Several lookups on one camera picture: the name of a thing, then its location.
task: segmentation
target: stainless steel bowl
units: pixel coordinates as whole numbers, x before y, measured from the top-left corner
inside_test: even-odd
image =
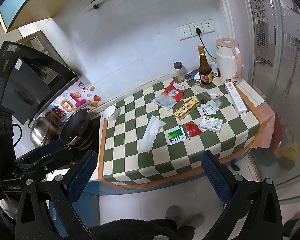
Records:
[[[39,117],[34,121],[30,130],[30,141],[35,147],[53,142],[60,135],[60,129],[46,117]]]

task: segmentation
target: yellow box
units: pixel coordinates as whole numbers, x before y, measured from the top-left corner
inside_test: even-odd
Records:
[[[194,109],[196,109],[198,105],[199,102],[197,100],[190,98],[182,106],[180,106],[173,114],[176,118],[178,118],[181,121],[188,114],[190,114]]]

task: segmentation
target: pink kettle handle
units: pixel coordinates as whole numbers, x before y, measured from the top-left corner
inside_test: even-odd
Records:
[[[241,71],[243,68],[241,53],[240,53],[238,47],[234,47],[234,48],[231,47],[231,49],[235,55],[235,59],[237,60],[237,72],[234,75],[234,79],[238,79],[241,76]]]

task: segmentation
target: white box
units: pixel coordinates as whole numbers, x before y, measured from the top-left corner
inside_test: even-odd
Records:
[[[234,109],[236,110],[237,114],[238,115],[245,114],[247,112],[247,108],[244,105],[244,102],[241,99],[236,88],[234,87],[234,84],[232,82],[229,82],[229,83],[225,83],[225,86],[228,94],[230,95]]]
[[[200,128],[219,133],[221,130],[222,122],[223,119],[204,115],[200,123]]]

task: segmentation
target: white cup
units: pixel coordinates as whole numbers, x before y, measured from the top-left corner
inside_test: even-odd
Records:
[[[102,114],[102,117],[108,121],[114,121],[118,118],[119,112],[115,106],[108,106]]]

